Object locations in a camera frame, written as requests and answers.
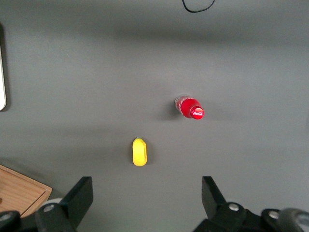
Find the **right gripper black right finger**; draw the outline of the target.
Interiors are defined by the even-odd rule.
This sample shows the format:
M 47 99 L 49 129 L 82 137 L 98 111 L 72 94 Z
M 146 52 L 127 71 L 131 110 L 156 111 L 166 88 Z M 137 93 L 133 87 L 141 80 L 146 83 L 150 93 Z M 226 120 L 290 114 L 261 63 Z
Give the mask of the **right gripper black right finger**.
M 207 218 L 195 229 L 196 232 L 254 232 L 248 211 L 238 203 L 227 202 L 210 176 L 202 177 L 202 204 Z

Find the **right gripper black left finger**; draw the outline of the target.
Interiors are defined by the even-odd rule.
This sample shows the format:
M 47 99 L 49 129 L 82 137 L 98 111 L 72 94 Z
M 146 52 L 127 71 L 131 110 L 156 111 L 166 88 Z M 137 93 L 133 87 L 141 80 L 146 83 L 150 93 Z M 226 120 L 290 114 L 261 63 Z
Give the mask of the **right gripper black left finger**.
M 92 177 L 82 177 L 58 203 L 51 202 L 35 213 L 39 232 L 75 232 L 93 202 Z

